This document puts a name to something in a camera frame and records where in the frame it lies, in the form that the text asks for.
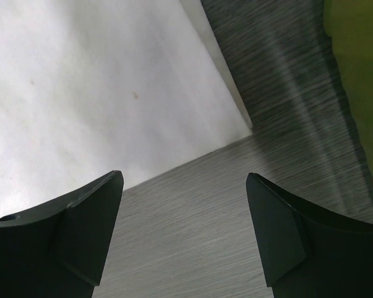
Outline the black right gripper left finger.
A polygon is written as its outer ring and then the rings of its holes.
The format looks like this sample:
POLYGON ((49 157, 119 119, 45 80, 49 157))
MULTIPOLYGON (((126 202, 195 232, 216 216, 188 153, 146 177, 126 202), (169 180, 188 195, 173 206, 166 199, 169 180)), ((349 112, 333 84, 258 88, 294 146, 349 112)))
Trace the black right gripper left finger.
POLYGON ((120 171, 0 218, 0 297, 91 297, 124 186, 120 171))

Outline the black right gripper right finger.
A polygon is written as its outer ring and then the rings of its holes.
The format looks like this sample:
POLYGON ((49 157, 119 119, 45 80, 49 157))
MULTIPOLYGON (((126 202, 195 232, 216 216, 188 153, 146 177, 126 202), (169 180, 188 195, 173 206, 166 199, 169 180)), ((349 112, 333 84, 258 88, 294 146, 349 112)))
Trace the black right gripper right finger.
POLYGON ((266 285, 275 297, 373 297, 373 224, 250 173, 246 192, 266 285))

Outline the olive green plastic bin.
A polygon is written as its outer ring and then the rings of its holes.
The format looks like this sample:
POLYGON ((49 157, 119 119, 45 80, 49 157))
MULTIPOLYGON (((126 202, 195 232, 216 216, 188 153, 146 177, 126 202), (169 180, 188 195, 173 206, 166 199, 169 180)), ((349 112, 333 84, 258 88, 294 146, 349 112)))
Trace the olive green plastic bin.
POLYGON ((325 1, 323 25, 373 177, 373 0, 325 1))

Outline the cream white t shirt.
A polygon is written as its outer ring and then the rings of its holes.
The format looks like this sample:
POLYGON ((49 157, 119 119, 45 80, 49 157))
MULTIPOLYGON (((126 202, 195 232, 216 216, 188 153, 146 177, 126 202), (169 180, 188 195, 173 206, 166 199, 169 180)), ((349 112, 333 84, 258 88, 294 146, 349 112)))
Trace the cream white t shirt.
POLYGON ((250 132, 201 1, 0 1, 0 218, 250 132))

